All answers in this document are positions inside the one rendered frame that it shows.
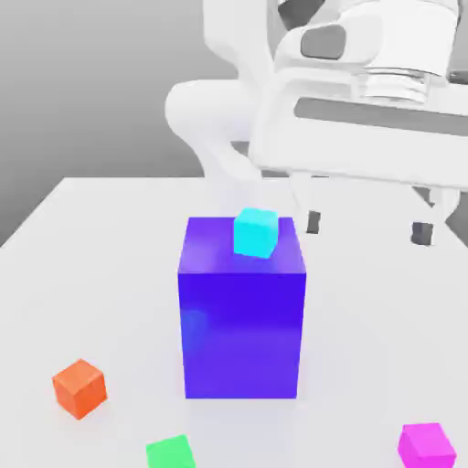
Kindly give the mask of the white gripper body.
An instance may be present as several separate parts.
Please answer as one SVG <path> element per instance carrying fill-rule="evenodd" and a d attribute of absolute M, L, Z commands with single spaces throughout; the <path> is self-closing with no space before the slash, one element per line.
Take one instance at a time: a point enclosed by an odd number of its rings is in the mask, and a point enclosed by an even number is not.
<path fill-rule="evenodd" d="M 344 72 L 285 69 L 264 92 L 250 139 L 264 169 L 468 189 L 468 84 L 426 104 L 361 101 Z"/>

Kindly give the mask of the small cyan cube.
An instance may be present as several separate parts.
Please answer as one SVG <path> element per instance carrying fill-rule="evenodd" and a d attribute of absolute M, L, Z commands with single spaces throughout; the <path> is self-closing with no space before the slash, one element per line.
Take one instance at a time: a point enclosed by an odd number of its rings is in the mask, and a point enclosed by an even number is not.
<path fill-rule="evenodd" d="M 233 249 L 244 256 L 268 259 L 279 238 L 279 217 L 275 211 L 244 208 L 233 222 Z"/>

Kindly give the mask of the small magenta cube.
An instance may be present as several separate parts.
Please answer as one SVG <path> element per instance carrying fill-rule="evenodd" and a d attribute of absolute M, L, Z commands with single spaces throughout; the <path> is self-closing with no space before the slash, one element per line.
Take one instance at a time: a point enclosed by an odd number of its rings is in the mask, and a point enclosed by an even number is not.
<path fill-rule="evenodd" d="M 405 424 L 399 437 L 404 468 L 453 468 L 457 454 L 440 423 Z"/>

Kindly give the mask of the small green cube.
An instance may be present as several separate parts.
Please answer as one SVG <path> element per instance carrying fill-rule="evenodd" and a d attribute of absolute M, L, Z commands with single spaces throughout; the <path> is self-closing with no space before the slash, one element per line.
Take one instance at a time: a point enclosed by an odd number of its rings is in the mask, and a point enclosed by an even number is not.
<path fill-rule="evenodd" d="M 148 468 L 196 468 L 186 435 L 146 445 Z"/>

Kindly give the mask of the small orange cube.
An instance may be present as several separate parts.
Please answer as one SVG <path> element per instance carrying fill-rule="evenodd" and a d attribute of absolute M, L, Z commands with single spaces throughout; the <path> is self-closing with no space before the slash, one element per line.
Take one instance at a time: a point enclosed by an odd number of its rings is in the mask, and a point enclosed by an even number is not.
<path fill-rule="evenodd" d="M 84 359 L 58 372 L 52 384 L 58 404 L 77 420 L 107 399 L 103 373 Z"/>

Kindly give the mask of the large purple box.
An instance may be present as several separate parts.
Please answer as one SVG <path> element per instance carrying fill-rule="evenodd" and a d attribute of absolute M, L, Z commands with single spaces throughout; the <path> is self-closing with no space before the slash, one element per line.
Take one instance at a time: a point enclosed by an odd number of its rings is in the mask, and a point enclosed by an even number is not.
<path fill-rule="evenodd" d="M 189 399 L 297 395 L 306 269 L 293 220 L 268 259 L 233 251 L 233 218 L 190 218 L 178 297 Z"/>

